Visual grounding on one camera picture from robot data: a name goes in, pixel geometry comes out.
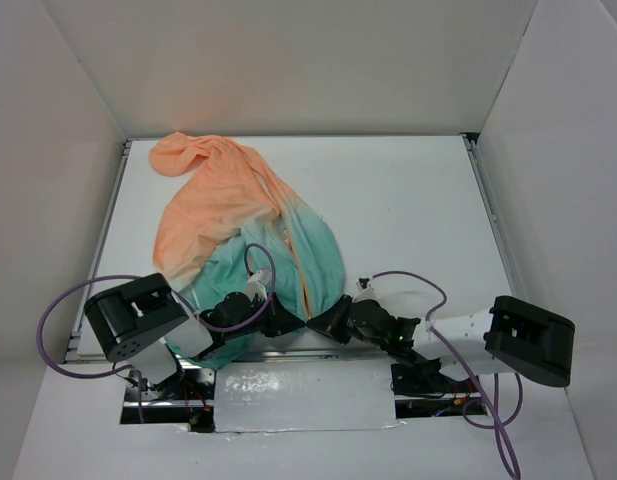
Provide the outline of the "orange and teal jacket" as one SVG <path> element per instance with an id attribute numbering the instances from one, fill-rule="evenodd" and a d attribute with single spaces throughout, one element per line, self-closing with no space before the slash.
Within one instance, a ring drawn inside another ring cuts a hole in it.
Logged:
<path id="1" fill-rule="evenodd" d="M 255 149 L 176 132 L 150 150 L 149 163 L 163 176 L 190 176 L 164 209 L 153 264 L 196 310 L 246 292 L 259 269 L 275 271 L 275 294 L 302 321 L 342 296 L 333 232 Z"/>

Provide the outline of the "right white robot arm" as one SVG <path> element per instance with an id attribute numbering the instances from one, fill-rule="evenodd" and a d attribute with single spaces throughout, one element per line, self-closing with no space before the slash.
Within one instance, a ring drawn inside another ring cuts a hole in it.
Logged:
<path id="1" fill-rule="evenodd" d="M 574 323 L 511 296 L 498 296 L 477 313 L 427 324 L 391 315 L 374 297 L 344 295 L 307 327 L 340 344 L 371 344 L 409 367 L 424 364 L 424 382 L 434 391 L 467 379 L 465 366 L 474 376 L 513 372 L 553 388 L 571 383 Z"/>

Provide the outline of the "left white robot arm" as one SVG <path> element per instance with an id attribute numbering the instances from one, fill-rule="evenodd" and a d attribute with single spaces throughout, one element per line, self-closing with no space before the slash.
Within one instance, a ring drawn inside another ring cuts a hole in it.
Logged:
<path id="1" fill-rule="evenodd" d="M 253 294 L 231 292 L 198 314 L 176 299 L 161 274 L 137 277 L 92 296 L 84 314 L 109 362 L 131 364 L 153 392 L 170 399 L 184 386 L 176 355 L 193 362 L 229 360 L 227 348 L 238 339 L 256 333 L 275 338 L 304 327 L 274 292 L 266 291 L 263 274 L 260 270 L 248 280 Z"/>

